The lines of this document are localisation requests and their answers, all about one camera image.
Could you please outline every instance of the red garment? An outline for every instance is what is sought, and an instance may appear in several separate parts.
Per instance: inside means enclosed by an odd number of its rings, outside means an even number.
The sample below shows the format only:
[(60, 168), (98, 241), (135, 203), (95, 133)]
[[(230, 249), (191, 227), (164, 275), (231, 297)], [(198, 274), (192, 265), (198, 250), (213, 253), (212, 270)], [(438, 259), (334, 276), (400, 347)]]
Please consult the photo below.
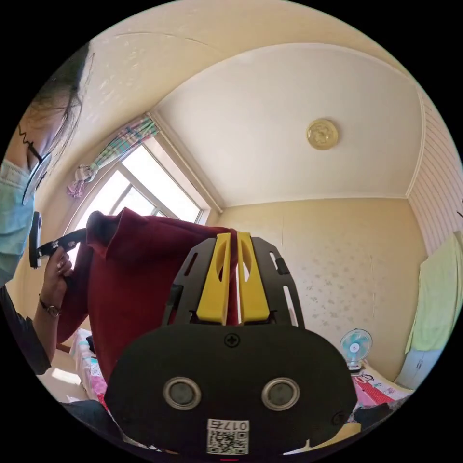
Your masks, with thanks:
[[(105, 245), (101, 230), (117, 223)], [(116, 217), (96, 213), (87, 223), (87, 244), (80, 245), (73, 284), (63, 300), (57, 342), (68, 339), (88, 315), (95, 353), (108, 382), (123, 350), (161, 325), (170, 287), (191, 248), (227, 232), (232, 233), (227, 324), (237, 325), (234, 230), (141, 217), (130, 209)]]

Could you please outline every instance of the light blue cloth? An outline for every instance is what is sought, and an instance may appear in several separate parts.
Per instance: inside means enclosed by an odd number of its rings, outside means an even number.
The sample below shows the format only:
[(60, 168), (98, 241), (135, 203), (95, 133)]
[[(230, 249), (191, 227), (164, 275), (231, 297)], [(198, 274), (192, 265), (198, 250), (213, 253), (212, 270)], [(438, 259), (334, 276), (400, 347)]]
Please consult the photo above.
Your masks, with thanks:
[(4, 161), (0, 168), (0, 287), (13, 279), (26, 248), (34, 197), (23, 205), (29, 173)]

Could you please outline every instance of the ceiling light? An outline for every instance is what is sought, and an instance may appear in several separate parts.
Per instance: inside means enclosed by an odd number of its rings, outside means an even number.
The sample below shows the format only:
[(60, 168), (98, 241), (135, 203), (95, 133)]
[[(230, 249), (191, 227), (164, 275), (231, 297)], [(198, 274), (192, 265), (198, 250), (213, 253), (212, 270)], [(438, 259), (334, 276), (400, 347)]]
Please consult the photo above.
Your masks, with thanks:
[(338, 130), (333, 122), (317, 119), (307, 128), (307, 140), (316, 150), (328, 150), (338, 142)]

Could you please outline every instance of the qr code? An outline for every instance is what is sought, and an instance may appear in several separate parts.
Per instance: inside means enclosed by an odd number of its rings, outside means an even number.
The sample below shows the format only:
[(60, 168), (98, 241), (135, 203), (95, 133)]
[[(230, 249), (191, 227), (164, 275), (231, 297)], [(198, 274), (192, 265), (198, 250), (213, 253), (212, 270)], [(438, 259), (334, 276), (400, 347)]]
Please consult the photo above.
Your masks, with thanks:
[(207, 453), (214, 455), (247, 455), (249, 421), (207, 421)]

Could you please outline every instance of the electric fan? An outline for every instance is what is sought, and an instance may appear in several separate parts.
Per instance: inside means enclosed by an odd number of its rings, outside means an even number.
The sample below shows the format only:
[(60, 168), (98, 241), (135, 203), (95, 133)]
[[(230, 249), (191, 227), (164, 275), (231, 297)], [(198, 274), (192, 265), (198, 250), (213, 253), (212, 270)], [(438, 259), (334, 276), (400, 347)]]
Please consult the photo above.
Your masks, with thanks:
[(361, 361), (370, 352), (371, 345), (371, 335), (364, 329), (353, 329), (342, 337), (340, 352), (351, 373), (358, 373), (362, 369)]

